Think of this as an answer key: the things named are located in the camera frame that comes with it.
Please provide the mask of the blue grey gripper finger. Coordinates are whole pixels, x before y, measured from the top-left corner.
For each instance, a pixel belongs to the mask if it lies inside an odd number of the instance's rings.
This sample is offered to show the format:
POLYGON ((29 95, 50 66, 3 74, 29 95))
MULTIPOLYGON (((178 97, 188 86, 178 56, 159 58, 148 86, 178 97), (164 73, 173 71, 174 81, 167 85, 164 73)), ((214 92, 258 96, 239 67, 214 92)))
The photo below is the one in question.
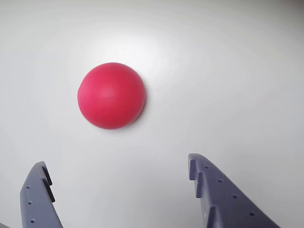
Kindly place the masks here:
POLYGON ((203 155, 189 154, 188 170, 200 199, 204 228, 279 227, 203 155))
POLYGON ((20 210, 24 228, 62 228, 53 206, 52 180, 44 161, 37 162, 20 191, 20 210))

